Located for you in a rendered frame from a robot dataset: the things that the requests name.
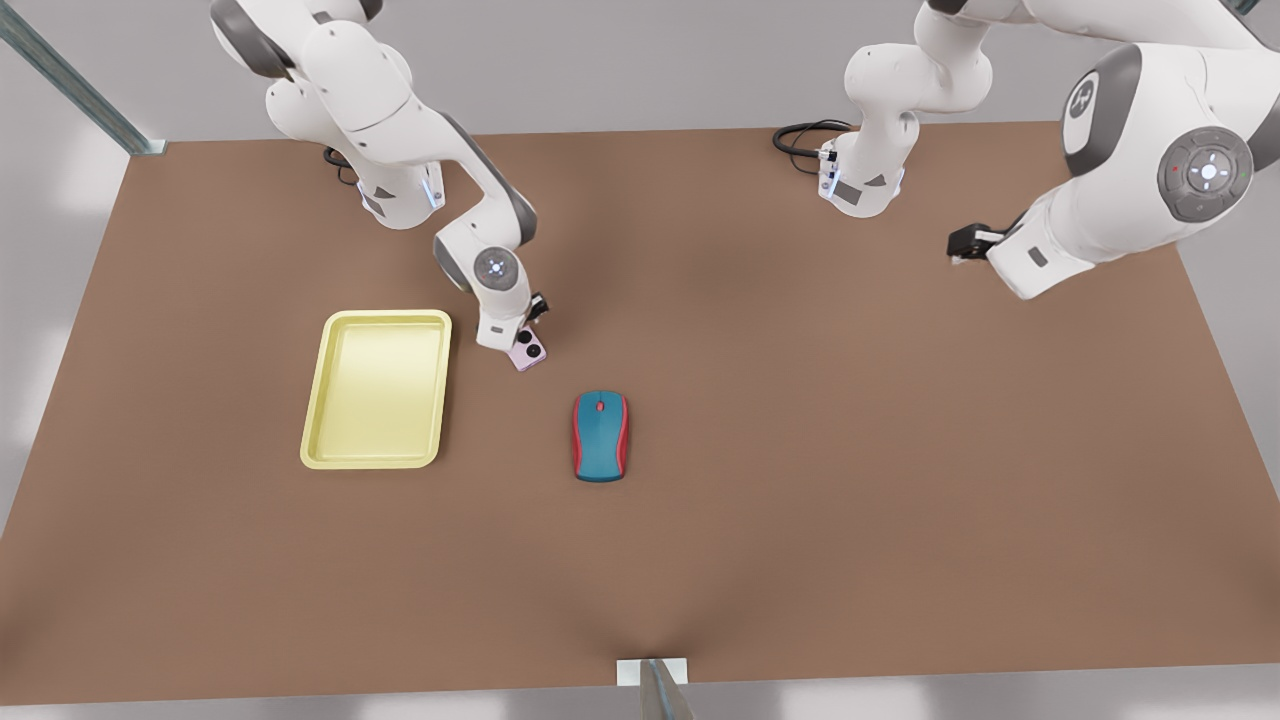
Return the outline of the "teal and red computer mouse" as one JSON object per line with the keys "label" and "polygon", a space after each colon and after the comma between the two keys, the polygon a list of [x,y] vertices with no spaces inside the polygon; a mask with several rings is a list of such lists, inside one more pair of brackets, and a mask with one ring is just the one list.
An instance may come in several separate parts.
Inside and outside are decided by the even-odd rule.
{"label": "teal and red computer mouse", "polygon": [[627,469],[628,402],[613,391],[580,395],[572,411],[572,462],[579,480],[620,480]]}

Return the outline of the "yellow rectangular tray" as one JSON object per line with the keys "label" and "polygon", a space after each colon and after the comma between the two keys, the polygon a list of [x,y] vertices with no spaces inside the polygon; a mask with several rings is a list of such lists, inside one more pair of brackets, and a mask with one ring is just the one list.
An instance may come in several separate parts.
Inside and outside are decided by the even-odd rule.
{"label": "yellow rectangular tray", "polygon": [[440,310],[326,319],[300,442],[312,470],[417,469],[439,452],[452,320]]}

